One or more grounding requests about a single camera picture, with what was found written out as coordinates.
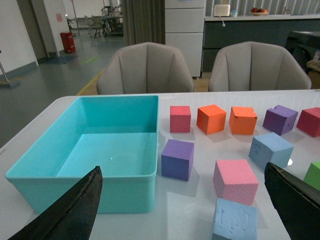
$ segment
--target orange foam cube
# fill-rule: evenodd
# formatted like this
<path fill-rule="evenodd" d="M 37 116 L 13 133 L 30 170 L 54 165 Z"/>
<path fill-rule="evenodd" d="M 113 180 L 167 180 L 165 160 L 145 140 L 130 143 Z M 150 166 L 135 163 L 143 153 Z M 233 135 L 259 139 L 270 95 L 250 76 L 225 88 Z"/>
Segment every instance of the orange foam cube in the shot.
<path fill-rule="evenodd" d="M 225 129 L 227 112 L 217 105 L 198 108 L 196 125 L 205 134 L 214 134 Z"/>
<path fill-rule="evenodd" d="M 233 106 L 229 126 L 232 134 L 253 135 L 258 116 L 252 107 Z"/>

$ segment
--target red trash bin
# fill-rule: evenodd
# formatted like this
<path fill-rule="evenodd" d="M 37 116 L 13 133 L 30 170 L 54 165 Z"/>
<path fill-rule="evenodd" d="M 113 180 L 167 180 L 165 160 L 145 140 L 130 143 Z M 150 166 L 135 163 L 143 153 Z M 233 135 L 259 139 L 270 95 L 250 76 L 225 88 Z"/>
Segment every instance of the red trash bin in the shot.
<path fill-rule="evenodd" d="M 74 38 L 72 37 L 72 32 L 64 31 L 60 33 L 64 52 L 70 54 L 76 51 Z"/>

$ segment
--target white appliance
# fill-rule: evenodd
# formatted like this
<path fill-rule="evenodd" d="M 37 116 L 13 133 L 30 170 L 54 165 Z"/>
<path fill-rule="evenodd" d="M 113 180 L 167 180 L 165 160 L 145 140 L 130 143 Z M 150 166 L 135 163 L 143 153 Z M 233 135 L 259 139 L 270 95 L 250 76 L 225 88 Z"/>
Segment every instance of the white appliance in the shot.
<path fill-rule="evenodd" d="M 206 0 L 165 0 L 165 44 L 181 50 L 192 77 L 201 76 Z"/>
<path fill-rule="evenodd" d="M 213 7 L 214 17 L 228 17 L 230 15 L 230 5 L 229 4 L 218 4 Z"/>

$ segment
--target pink foam cube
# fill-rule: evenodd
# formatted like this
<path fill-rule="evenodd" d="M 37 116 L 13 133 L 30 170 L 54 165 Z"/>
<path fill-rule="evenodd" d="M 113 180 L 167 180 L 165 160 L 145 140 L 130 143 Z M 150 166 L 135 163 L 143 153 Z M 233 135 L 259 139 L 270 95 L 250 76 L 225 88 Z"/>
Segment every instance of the pink foam cube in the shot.
<path fill-rule="evenodd" d="M 170 106 L 170 133 L 190 133 L 189 106 Z"/>
<path fill-rule="evenodd" d="M 218 198 L 250 206 L 259 182 L 246 159 L 217 160 L 213 185 Z"/>

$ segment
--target chair backrest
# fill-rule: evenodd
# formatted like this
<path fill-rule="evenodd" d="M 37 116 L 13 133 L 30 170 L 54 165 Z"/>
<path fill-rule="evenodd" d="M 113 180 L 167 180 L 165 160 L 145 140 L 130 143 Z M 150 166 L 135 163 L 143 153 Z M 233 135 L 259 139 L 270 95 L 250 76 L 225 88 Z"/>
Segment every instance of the chair backrest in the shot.
<path fill-rule="evenodd" d="M 99 77 L 99 94 L 193 92 L 193 79 L 177 48 L 145 42 L 119 49 Z"/>
<path fill-rule="evenodd" d="M 89 27 L 90 27 L 90 25 L 93 24 L 93 21 L 90 20 L 90 19 L 88 18 L 88 16 L 86 16 L 86 15 L 84 15 L 84 20 L 85 20 L 85 23 L 88 24 Z"/>
<path fill-rule="evenodd" d="M 252 41 L 222 48 L 209 82 L 211 92 L 310 88 L 308 75 L 284 47 Z"/>
<path fill-rule="evenodd" d="M 92 16 L 92 23 L 95 26 L 99 26 L 99 25 L 102 26 L 102 17 L 101 16 Z"/>

